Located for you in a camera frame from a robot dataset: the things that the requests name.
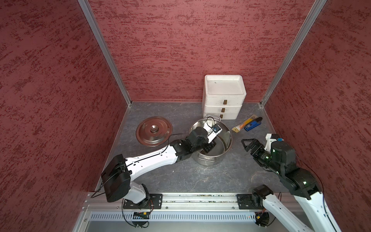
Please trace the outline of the stainless steel pot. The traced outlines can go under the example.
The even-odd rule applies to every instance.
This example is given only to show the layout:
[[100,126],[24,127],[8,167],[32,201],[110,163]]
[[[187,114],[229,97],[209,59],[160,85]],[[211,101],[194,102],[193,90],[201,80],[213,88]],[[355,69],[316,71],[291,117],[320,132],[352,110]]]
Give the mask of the stainless steel pot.
[[189,132],[191,132],[197,127],[202,127],[210,133],[212,131],[210,126],[213,127],[214,125],[221,128],[221,132],[212,141],[214,146],[209,152],[199,149],[191,156],[194,161],[203,166],[216,165],[225,158],[225,154],[231,149],[233,142],[231,130],[221,121],[220,116],[212,114],[206,114],[203,119],[196,121],[189,129]]

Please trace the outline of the steel pot lid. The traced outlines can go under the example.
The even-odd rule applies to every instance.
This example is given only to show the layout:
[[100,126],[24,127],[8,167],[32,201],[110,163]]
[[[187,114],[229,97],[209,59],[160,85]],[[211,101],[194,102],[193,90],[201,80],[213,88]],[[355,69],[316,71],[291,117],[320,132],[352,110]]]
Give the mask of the steel pot lid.
[[173,132],[172,124],[164,117],[150,117],[143,120],[136,129],[138,142],[147,147],[165,143]]

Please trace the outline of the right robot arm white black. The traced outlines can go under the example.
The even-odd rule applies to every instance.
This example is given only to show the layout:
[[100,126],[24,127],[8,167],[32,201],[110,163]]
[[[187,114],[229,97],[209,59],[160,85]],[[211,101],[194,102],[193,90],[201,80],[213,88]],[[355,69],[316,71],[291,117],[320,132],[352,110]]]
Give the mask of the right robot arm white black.
[[254,161],[262,168],[275,173],[280,182],[294,196],[309,219],[312,228],[304,224],[279,200],[266,185],[253,189],[251,204],[256,209],[256,224],[268,227],[273,215],[290,232],[339,232],[341,229],[333,217],[324,197],[324,191],[314,175],[297,166],[296,152],[276,134],[269,134],[267,144],[257,139],[241,141],[245,151],[250,152]]

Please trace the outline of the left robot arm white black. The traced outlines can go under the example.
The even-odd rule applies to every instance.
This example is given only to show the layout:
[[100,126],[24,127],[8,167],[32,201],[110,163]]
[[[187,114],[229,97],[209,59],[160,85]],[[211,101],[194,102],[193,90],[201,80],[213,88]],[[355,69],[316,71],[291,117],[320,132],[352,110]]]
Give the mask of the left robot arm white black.
[[114,156],[101,173],[107,202],[127,200],[139,209],[146,208],[150,202],[149,191],[144,184],[135,183],[135,179],[162,166],[187,160],[196,151],[211,149],[213,140],[221,132],[217,125],[210,130],[197,127],[185,139],[174,140],[157,151],[137,157]]

